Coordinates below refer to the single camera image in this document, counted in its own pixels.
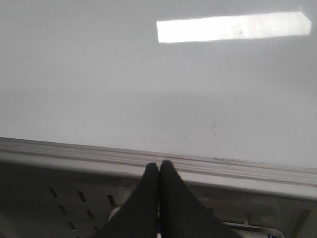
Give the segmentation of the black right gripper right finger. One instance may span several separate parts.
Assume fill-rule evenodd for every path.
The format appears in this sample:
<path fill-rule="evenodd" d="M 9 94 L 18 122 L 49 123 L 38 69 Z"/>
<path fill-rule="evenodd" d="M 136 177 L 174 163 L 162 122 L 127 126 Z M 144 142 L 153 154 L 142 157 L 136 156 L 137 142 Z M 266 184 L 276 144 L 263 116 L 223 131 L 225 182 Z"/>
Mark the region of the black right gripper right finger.
<path fill-rule="evenodd" d="M 160 167 L 159 202 L 163 238 L 239 237 L 199 202 L 168 160 Z"/>

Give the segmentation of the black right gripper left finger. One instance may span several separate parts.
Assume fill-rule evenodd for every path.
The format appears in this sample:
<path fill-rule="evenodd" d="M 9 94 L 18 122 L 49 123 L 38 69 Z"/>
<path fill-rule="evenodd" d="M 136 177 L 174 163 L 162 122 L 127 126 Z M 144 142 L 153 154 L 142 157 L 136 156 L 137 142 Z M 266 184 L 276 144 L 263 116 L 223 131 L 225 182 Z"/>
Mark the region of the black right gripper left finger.
<path fill-rule="evenodd" d="M 159 170 L 146 165 L 141 180 L 124 205 L 94 238 L 155 238 L 158 228 Z"/>

